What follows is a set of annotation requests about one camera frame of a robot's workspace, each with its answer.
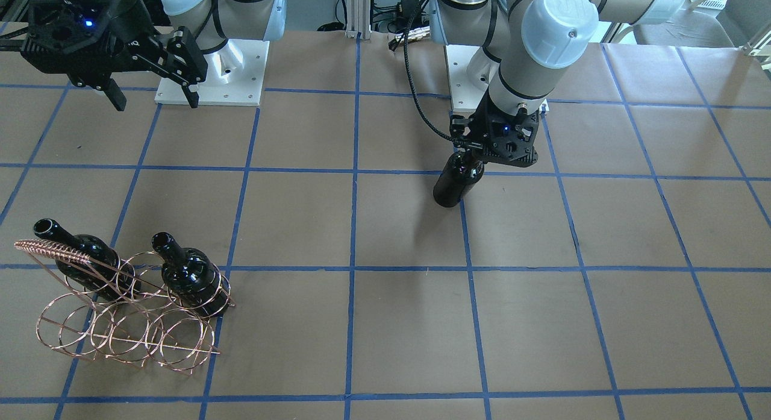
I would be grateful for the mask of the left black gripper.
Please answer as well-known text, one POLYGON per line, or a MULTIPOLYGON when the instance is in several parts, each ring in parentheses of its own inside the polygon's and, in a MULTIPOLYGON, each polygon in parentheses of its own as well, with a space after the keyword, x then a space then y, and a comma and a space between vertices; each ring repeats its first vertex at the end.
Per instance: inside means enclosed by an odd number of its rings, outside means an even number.
POLYGON ((471 150, 482 162, 527 168, 538 160, 534 141, 539 129, 539 113, 524 107, 515 115, 499 109, 485 94, 470 117, 451 116, 452 142, 471 150))

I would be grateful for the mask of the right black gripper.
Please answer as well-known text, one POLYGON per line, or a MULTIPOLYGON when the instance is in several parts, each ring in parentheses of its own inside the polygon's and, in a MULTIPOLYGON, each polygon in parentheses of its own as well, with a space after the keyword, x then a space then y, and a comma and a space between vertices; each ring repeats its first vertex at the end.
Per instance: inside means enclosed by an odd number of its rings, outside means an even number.
POLYGON ((144 69, 181 87, 191 108, 208 63, 188 28, 154 35, 143 0, 30 0, 28 25, 2 36, 3 52, 18 52, 44 74, 64 74, 72 85, 102 91, 117 111, 126 96, 114 72, 144 69))

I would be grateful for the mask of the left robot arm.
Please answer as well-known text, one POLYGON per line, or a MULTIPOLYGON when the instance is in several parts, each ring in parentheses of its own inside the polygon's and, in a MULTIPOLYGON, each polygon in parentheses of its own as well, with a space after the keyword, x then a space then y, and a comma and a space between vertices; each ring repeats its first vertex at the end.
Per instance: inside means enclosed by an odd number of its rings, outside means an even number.
POLYGON ((451 120, 459 151, 449 165, 533 165, 542 102, 584 54, 598 23, 661 23, 684 1, 429 0, 435 41, 477 46, 493 66, 476 110, 451 120))

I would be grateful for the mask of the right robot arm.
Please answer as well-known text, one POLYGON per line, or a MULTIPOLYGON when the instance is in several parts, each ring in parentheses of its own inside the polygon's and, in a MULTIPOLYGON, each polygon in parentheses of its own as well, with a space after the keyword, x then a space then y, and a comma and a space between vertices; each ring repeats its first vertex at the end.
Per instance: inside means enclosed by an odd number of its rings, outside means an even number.
POLYGON ((113 74, 160 76, 158 104, 259 106, 270 42, 283 36, 286 0, 161 0, 173 28, 162 33, 143 0, 30 0, 28 25, 2 37, 44 74, 126 96, 113 74))

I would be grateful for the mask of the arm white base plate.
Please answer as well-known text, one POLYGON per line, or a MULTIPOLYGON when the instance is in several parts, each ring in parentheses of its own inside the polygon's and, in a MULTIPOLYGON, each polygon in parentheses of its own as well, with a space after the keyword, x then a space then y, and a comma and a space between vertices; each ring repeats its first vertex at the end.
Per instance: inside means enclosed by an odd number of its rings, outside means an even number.
POLYGON ((534 60, 519 38, 495 53, 500 63, 485 55, 482 47, 446 47, 452 111, 469 115, 487 99, 510 117, 521 110, 538 112, 564 71, 534 60))
POLYGON ((198 83, 200 106, 254 106, 261 104, 270 42, 229 39, 205 55, 206 80, 198 83))

